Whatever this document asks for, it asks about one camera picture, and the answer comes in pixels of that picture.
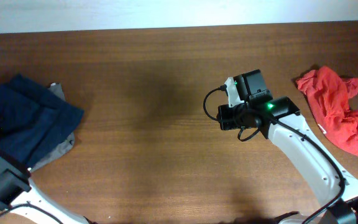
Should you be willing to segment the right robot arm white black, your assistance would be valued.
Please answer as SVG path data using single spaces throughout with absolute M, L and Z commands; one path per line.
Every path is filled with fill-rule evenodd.
M 358 223 L 358 180 L 318 140 L 289 97 L 273 98 L 260 70 L 229 77 L 219 90 L 228 97 L 215 119 L 220 128 L 261 133 L 289 158 L 321 206 L 311 215 L 280 215 L 274 223 Z

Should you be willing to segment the red mesh garment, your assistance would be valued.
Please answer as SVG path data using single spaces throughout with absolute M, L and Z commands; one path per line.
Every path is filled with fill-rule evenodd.
M 358 78 L 340 77 L 323 66 L 295 81 L 306 96 L 313 117 L 326 138 L 335 146 L 358 156 L 358 110 L 349 100 L 358 94 Z

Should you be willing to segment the navy blue shorts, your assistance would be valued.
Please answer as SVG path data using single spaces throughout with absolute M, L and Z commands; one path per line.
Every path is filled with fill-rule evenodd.
M 0 150 L 29 168 L 74 133 L 84 115 L 48 88 L 22 75 L 0 85 Z

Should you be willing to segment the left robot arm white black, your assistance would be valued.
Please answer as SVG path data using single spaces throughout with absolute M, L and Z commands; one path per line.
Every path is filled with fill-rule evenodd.
M 26 166 L 0 150 L 0 218 L 14 213 L 37 224 L 89 224 L 92 221 L 59 205 L 30 178 Z

